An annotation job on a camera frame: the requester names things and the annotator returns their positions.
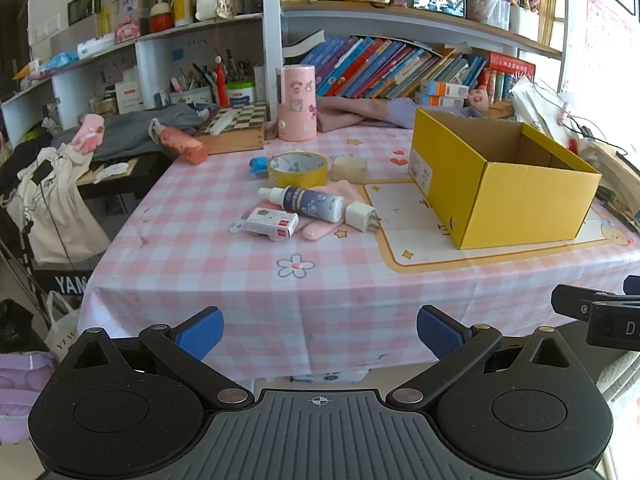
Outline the yellow tape roll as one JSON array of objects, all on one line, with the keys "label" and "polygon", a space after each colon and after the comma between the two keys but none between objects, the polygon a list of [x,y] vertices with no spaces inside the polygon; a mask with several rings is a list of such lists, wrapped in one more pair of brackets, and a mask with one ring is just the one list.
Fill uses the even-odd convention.
[{"label": "yellow tape roll", "polygon": [[315,188],[329,181],[328,161],[319,154],[288,152],[269,159],[268,178],[274,188]]}]

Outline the pink checked tablecloth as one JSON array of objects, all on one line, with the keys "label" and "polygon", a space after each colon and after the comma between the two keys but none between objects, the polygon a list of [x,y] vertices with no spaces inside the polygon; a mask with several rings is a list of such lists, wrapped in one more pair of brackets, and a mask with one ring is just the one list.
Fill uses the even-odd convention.
[{"label": "pink checked tablecloth", "polygon": [[282,242],[242,223],[260,181],[250,155],[177,160],[119,231],[93,271],[79,325],[129,337],[215,306],[224,338],[207,363],[234,379],[313,375],[425,362],[416,312],[434,304],[507,335],[560,325],[552,289],[617,292],[639,270],[639,237],[594,207],[592,242],[427,263],[413,237],[397,257],[382,232],[334,226],[321,240]]}]

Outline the small white red box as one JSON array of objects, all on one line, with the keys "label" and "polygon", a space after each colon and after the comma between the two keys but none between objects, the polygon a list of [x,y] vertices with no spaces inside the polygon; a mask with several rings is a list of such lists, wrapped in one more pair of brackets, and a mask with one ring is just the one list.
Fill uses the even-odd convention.
[{"label": "small white red box", "polygon": [[298,214],[256,207],[246,219],[244,230],[269,237],[270,240],[287,240],[295,234],[298,224]]}]

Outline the yellow cardboard box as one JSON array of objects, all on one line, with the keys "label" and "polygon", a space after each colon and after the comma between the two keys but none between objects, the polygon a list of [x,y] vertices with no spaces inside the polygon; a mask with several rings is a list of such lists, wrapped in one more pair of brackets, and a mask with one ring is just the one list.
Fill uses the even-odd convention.
[{"label": "yellow cardboard box", "polygon": [[522,122],[417,110],[409,174],[457,248],[575,238],[600,172]]}]

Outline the orange white carton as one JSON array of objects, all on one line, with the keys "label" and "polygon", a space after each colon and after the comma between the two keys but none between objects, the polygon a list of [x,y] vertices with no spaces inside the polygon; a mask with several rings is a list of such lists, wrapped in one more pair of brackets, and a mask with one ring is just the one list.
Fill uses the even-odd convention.
[{"label": "orange white carton", "polygon": [[450,82],[424,80],[421,82],[420,92],[426,96],[446,96],[446,98],[466,99],[469,87],[464,84],[450,84]]},{"label": "orange white carton", "polygon": [[416,92],[414,102],[423,106],[462,108],[464,107],[465,99],[457,96],[428,96],[425,93]]}]

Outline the blue wrapper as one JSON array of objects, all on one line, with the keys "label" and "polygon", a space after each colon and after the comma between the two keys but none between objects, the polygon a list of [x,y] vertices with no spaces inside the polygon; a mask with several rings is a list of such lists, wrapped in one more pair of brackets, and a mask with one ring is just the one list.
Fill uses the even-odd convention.
[{"label": "blue wrapper", "polygon": [[269,158],[266,156],[254,157],[248,163],[250,174],[258,178],[264,178],[268,174]]}]

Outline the grey clothing pile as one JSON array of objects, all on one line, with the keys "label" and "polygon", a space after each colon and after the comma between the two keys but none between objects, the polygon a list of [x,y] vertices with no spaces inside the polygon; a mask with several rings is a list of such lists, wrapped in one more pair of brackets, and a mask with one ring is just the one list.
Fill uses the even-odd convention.
[{"label": "grey clothing pile", "polygon": [[102,126],[103,141],[93,153],[95,162],[160,152],[169,158],[176,158],[168,148],[155,143],[149,135],[152,120],[157,119],[165,127],[175,127],[189,136],[203,125],[204,118],[186,104],[174,104],[161,110],[142,110],[123,115],[103,118],[96,114],[85,114],[90,124]]}]

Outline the blue white spray bottle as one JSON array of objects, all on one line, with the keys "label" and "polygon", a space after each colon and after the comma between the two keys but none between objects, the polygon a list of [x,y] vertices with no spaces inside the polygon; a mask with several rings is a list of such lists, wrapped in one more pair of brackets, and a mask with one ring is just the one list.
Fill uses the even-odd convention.
[{"label": "blue white spray bottle", "polygon": [[330,223],[341,221],[345,209],[342,196],[308,188],[260,188],[258,196],[292,214]]}]

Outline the pink cylindrical sticker container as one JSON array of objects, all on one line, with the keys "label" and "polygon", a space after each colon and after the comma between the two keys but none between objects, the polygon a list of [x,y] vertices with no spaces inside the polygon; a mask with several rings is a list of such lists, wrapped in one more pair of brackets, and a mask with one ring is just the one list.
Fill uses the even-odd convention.
[{"label": "pink cylindrical sticker container", "polygon": [[277,71],[278,135],[304,142],[317,135],[316,71],[312,65],[287,65]]}]

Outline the pink purple cloth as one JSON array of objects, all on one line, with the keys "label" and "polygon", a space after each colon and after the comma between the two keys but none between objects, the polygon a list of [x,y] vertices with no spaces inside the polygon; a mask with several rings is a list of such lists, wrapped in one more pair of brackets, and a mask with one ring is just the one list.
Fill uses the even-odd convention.
[{"label": "pink purple cloth", "polygon": [[440,107],[419,105],[409,98],[393,100],[347,99],[340,96],[324,96],[317,99],[316,119],[319,132],[365,124],[412,130],[417,110],[445,112],[466,118],[484,118],[470,106]]}]

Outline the small white wall charger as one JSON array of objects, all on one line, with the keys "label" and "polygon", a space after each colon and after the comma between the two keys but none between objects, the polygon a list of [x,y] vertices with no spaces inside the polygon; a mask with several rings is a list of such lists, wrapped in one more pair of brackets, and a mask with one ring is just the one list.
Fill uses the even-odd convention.
[{"label": "small white wall charger", "polygon": [[345,223],[360,232],[381,229],[381,219],[376,210],[363,202],[352,202],[345,209]]}]

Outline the orange white carton upper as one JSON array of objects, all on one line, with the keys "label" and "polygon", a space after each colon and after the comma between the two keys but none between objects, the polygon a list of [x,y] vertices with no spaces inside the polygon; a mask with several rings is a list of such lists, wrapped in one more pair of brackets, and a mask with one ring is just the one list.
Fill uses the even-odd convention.
[{"label": "orange white carton upper", "polygon": [[446,98],[466,99],[469,87],[464,84],[450,84],[450,82],[424,80],[421,82],[420,92],[426,96],[446,96]]}]

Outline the white bookshelf unit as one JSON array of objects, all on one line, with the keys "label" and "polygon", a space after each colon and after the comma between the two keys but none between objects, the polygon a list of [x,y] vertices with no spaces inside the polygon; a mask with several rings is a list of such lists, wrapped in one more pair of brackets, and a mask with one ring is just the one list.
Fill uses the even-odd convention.
[{"label": "white bookshelf unit", "polygon": [[[241,14],[232,21],[198,22],[134,41],[144,102],[154,103],[154,94],[160,91],[162,81],[169,76],[170,37],[193,36],[200,30],[209,29],[215,39],[220,39],[227,28],[251,21],[262,24],[262,32],[258,35],[262,45],[246,42],[243,47],[255,51],[258,62],[265,67],[266,95],[271,113],[277,108],[276,69],[284,59],[282,47],[318,30],[333,36],[380,36],[421,44],[466,44],[508,55],[529,52],[560,62],[564,60],[561,50],[508,30],[442,13],[403,6],[376,8],[367,3],[341,1],[285,1],[266,3],[262,12]],[[82,98],[93,92],[89,79],[92,62],[91,58],[78,62],[49,79],[37,81],[29,89],[3,102],[2,117],[10,142],[17,144],[37,121],[44,99],[49,94],[58,100],[62,126],[70,128],[76,125],[77,115],[86,106]]]}]

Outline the beige soap block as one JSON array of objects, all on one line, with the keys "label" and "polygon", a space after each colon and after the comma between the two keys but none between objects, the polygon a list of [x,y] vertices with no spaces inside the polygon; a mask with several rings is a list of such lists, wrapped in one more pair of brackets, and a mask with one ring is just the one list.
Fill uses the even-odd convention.
[{"label": "beige soap block", "polygon": [[336,156],[332,162],[331,180],[348,181],[352,184],[363,184],[368,180],[369,168],[367,159],[357,156]]}]

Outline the orange white carton lower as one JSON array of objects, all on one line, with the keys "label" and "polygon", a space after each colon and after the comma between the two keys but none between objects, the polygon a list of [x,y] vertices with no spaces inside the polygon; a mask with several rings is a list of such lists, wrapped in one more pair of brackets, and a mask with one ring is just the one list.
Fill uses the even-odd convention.
[{"label": "orange white carton lower", "polygon": [[457,96],[428,96],[425,93],[416,92],[414,102],[423,106],[462,108],[464,107],[465,99]]}]

